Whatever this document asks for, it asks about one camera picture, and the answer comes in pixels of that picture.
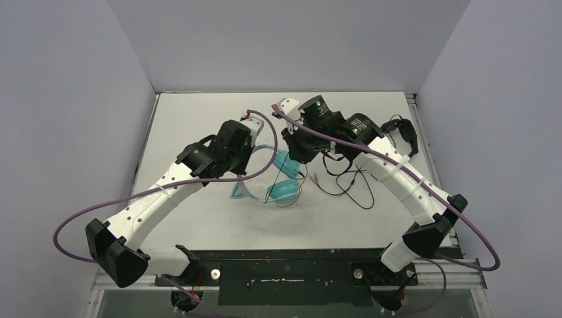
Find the teal cat ear headphones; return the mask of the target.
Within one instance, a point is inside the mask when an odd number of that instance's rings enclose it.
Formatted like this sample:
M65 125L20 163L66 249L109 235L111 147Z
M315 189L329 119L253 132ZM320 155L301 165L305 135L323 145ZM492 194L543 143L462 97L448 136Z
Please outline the teal cat ear headphones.
M230 198L251 199L259 203L285 203L296 199L301 188L301 183L297 180L297 177L302 174L300 163L290 159L287 150L277 149L273 165L280 174L287 177L287 180L275 181L267 188L266 195L263 198L251 193L244 181L238 181L231 191Z

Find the black over-ear headset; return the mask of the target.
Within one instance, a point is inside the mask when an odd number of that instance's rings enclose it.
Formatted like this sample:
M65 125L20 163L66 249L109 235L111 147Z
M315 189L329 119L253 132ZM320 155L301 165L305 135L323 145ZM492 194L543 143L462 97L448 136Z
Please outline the black over-ear headset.
M398 130L402 140L410 145L410 152L408 156L412 158L419 152L418 135L414 128L413 123L409 119L405 119L400 115L394 115L391 119L381 126L382 132L391 135L395 130Z

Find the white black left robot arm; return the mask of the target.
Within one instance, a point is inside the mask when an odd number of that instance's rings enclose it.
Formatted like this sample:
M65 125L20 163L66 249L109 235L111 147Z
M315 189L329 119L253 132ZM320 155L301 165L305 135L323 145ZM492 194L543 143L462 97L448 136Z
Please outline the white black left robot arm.
M255 116L225 121L217 134L189 144L150 188L105 222L90 221L85 233L91 257L120 288L143 275L173 276L183 285L197 279L198 266L187 248L148 248L149 233L183 200L203 189L210 179L231 172L246 174L264 121Z

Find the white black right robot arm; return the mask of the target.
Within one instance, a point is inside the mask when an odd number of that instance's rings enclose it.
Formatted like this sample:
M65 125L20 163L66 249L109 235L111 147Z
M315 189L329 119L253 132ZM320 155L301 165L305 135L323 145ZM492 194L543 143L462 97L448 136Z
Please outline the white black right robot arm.
M375 265L381 282L390 284L413 260L434 256L468 205L461 194L449 195L427 180L362 113L344 118L320 95L304 103L283 99L272 108L275 117L286 121L282 138L292 160L307 164L318 154L340 154L374 176L410 212L413 225L383 250Z

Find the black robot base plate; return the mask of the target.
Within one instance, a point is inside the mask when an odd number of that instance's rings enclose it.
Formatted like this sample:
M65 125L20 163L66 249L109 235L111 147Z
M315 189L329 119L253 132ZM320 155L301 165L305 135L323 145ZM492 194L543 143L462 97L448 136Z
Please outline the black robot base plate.
M312 250L195 250L188 267L172 279L198 291L217 291L219 305L371 305L399 300L416 286L409 263L393 273L381 248Z

